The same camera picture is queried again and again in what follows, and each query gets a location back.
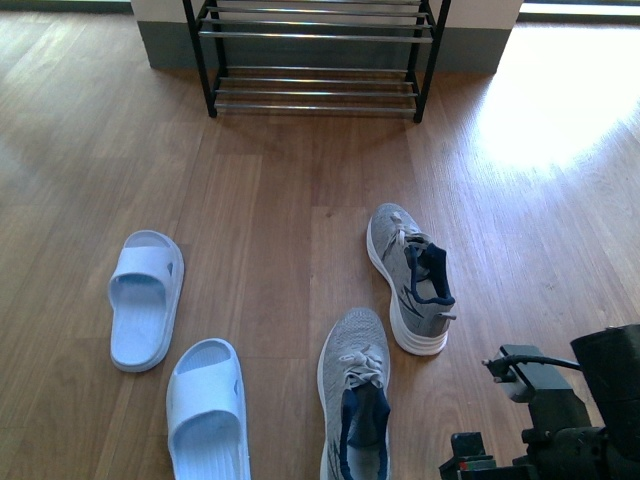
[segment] baseboard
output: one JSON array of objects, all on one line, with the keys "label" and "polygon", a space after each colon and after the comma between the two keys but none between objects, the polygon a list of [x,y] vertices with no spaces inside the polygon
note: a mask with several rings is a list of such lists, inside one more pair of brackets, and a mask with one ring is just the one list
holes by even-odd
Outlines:
[{"label": "baseboard", "polygon": [[[193,48],[186,23],[138,22],[153,68],[194,68]],[[447,28],[438,56],[439,71],[495,73],[510,30]],[[341,45],[331,42],[225,39],[231,65],[304,65],[308,67],[406,68],[408,45]],[[206,62],[217,66],[214,42],[203,39]],[[424,69],[428,47],[418,58]]]}]

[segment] black mechanical device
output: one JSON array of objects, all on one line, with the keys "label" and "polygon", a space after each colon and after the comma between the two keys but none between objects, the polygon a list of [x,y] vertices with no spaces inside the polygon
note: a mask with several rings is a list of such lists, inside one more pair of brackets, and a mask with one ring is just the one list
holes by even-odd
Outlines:
[{"label": "black mechanical device", "polygon": [[[509,398],[527,403],[533,427],[526,455],[498,467],[479,432],[451,437],[443,480],[640,480],[640,325],[608,328],[571,342],[578,362],[545,357],[530,345],[503,345],[483,364]],[[581,370],[604,427],[556,367]]]}]

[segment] shoelace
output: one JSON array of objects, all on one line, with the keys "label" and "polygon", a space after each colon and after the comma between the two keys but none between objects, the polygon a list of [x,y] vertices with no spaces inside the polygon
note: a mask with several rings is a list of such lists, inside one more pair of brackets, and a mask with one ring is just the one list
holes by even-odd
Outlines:
[{"label": "shoelace", "polygon": [[401,247],[411,245],[417,250],[425,250],[431,243],[429,235],[422,233],[420,230],[412,225],[407,225],[402,221],[400,214],[394,212],[391,214],[391,221],[396,227],[396,231],[393,232],[391,238],[387,242],[387,246],[382,254],[382,260],[391,252],[391,248],[397,243]]},{"label": "shoelace", "polygon": [[384,386],[382,358],[371,351],[371,345],[359,352],[343,355],[340,363],[347,372],[349,388],[354,389],[368,382],[376,388]]}]

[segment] white slide sandal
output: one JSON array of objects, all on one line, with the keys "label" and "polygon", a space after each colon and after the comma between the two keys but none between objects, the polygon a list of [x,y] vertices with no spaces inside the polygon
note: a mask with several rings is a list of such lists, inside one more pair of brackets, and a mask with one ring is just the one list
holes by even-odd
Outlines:
[{"label": "white slide sandal", "polygon": [[167,424],[176,480],[251,478],[242,373],[228,342],[203,340],[178,361]]},{"label": "white slide sandal", "polygon": [[183,277],[182,253],[166,235],[141,230],[126,240],[109,282],[111,359],[120,370],[149,370],[165,357]]}]

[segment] sneaker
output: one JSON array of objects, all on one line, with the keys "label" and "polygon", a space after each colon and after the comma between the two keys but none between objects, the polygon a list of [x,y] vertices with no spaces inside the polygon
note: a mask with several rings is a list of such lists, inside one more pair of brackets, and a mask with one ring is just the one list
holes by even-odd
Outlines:
[{"label": "sneaker", "polygon": [[333,327],[318,362],[325,443],[320,480],[387,480],[389,347],[378,316],[356,308]]},{"label": "sneaker", "polygon": [[400,206],[380,205],[367,228],[369,258],[391,287],[389,317],[398,344],[434,355],[447,343],[455,299],[447,281],[447,252],[436,247]]}]

